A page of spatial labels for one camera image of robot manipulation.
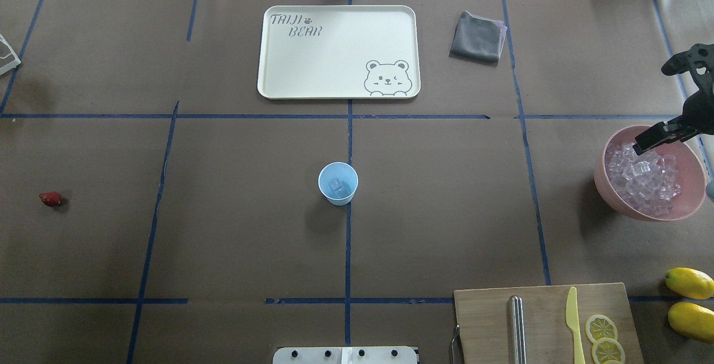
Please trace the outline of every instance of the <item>bear illustration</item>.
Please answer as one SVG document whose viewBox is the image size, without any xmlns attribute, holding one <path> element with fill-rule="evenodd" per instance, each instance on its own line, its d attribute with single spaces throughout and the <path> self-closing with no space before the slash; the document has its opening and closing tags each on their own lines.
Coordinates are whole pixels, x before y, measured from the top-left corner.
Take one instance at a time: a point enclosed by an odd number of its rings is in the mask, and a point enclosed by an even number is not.
<svg viewBox="0 0 714 364">
<path fill-rule="evenodd" d="M 406 74 L 408 69 L 409 65 L 405 61 L 396 61 L 394 64 L 368 61 L 367 79 L 364 80 L 364 87 L 369 91 L 370 96 L 406 96 L 412 85 Z"/>
</svg>

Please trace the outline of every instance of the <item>yellow lemon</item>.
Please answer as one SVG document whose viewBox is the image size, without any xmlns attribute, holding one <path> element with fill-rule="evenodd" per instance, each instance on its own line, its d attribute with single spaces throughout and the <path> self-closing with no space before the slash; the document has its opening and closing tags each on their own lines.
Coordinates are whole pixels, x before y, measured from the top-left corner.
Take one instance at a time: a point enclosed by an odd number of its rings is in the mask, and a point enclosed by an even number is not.
<svg viewBox="0 0 714 364">
<path fill-rule="evenodd" d="M 682 301 L 667 314 L 672 329 L 687 338 L 714 344 L 714 311 Z"/>
<path fill-rule="evenodd" d="M 706 300 L 714 294 L 714 280 L 704 272 L 691 268 L 667 271 L 665 283 L 671 291 L 689 298 Z"/>
<path fill-rule="evenodd" d="M 591 343 L 595 343 L 597 339 L 602 338 L 610 338 L 617 341 L 617 327 L 615 327 L 615 323 L 607 316 L 600 314 L 587 319 L 585 323 L 585 334 Z"/>
<path fill-rule="evenodd" d="M 591 353 L 595 364 L 605 364 L 607 361 L 619 361 L 621 364 L 625 364 L 625 351 L 615 339 L 597 339 L 592 345 Z"/>
</svg>

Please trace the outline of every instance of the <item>wooden cutting board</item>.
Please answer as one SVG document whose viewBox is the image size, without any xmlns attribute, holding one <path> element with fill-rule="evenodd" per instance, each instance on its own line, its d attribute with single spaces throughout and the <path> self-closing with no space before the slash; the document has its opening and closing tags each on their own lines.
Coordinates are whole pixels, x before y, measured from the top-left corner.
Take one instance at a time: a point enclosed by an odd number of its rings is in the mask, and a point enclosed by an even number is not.
<svg viewBox="0 0 714 364">
<path fill-rule="evenodd" d="M 566 300 L 572 285 L 528 288 L 454 290 L 456 320 L 466 364 L 508 364 L 510 327 L 508 298 L 523 298 L 525 356 L 528 364 L 573 362 L 573 333 L 566 325 Z M 608 316 L 617 326 L 617 341 L 625 351 L 625 364 L 644 364 L 630 303 L 622 283 L 574 285 L 578 289 L 578 315 L 586 364 L 594 364 L 592 343 L 584 325 L 595 314 Z"/>
</svg>

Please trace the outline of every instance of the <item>yellow plastic knife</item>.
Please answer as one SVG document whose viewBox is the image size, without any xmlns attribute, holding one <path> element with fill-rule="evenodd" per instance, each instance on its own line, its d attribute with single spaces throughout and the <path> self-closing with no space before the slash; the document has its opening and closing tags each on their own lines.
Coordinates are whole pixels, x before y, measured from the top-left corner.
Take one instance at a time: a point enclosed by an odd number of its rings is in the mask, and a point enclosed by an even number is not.
<svg viewBox="0 0 714 364">
<path fill-rule="evenodd" d="M 578 316 L 578 289 L 571 286 L 566 300 L 566 323 L 573 331 L 574 364 L 585 364 L 585 354 L 582 353 L 582 339 L 580 334 L 580 317 Z"/>
</svg>

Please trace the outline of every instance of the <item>red strawberry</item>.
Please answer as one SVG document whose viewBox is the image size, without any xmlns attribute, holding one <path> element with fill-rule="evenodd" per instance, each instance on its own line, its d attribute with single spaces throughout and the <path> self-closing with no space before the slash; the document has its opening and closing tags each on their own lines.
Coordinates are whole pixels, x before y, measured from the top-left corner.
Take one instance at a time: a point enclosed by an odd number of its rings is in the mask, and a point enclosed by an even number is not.
<svg viewBox="0 0 714 364">
<path fill-rule="evenodd" d="M 49 193 L 40 194 L 40 199 L 44 205 L 48 207 L 58 206 L 59 202 L 62 202 L 62 196 L 56 191 L 50 191 Z"/>
</svg>

